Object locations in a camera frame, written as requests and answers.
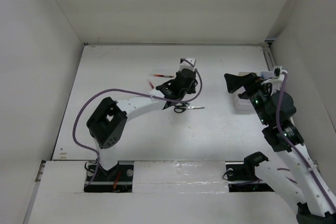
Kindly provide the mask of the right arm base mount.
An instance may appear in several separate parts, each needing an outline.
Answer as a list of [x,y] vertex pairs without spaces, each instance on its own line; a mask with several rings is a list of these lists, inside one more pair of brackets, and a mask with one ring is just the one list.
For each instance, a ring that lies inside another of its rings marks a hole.
[[274,190],[255,174],[255,168],[269,159],[262,152],[255,152],[243,161],[226,163],[222,179],[228,182],[230,193],[273,192]]

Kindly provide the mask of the orange capped red pen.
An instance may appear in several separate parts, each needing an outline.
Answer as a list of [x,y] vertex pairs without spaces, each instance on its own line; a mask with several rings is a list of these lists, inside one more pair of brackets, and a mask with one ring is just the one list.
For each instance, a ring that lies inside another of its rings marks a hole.
[[149,76],[157,78],[175,78],[175,75],[169,75],[169,74],[149,74]]

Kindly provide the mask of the black handled scissors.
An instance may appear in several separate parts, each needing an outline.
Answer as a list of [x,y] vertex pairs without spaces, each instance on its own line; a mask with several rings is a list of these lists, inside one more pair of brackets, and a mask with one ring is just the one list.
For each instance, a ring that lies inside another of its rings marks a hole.
[[181,114],[187,110],[199,110],[199,109],[205,109],[204,106],[193,106],[189,103],[178,103],[174,106],[174,112]]

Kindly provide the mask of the white divided container left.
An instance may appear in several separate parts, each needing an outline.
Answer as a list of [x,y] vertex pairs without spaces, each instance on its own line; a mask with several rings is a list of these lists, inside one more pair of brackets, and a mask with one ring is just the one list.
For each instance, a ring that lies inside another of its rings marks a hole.
[[244,93],[244,92],[245,92],[245,88],[242,86],[233,93],[235,110],[238,112],[252,112],[254,111],[254,108],[250,100],[241,99],[238,97],[239,94]]

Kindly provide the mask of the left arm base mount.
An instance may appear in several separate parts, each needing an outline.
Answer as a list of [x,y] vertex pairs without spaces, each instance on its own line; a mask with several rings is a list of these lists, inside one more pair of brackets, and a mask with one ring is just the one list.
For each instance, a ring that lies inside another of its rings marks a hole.
[[119,162],[112,170],[96,169],[95,162],[86,162],[86,180],[84,192],[86,193],[131,193],[133,187],[134,162]]

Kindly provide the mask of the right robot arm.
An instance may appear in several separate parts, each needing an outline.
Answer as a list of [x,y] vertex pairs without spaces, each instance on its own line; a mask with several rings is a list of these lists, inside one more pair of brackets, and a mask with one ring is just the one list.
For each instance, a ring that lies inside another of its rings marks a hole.
[[239,171],[270,186],[296,214],[298,223],[335,223],[335,194],[323,180],[291,121],[297,110],[293,98],[285,92],[287,71],[276,68],[268,79],[254,72],[244,76],[226,73],[224,78],[229,93],[245,89],[239,98],[251,102],[265,126],[262,131],[265,140],[295,181],[291,182],[262,152],[245,157]]

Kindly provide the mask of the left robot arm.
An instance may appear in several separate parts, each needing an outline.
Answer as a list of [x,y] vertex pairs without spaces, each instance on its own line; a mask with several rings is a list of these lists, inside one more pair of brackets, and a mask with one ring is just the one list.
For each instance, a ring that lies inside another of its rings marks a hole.
[[115,145],[120,140],[127,122],[178,104],[187,94],[196,92],[196,85],[196,71],[184,68],[176,73],[175,79],[153,89],[148,97],[139,95],[120,101],[114,101],[110,97],[104,98],[86,123],[99,152],[100,176],[105,180],[112,180],[117,175],[118,158]]

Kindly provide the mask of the aluminium rail right side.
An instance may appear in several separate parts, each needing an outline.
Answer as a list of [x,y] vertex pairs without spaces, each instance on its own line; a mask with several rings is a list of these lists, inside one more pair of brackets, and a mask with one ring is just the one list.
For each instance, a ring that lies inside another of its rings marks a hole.
[[273,57],[272,52],[271,52],[271,45],[272,45],[273,42],[274,42],[273,40],[265,40],[263,45],[262,45],[263,55],[264,55],[264,58],[265,58],[267,69],[269,71],[273,70],[274,66],[276,65],[274,57]]

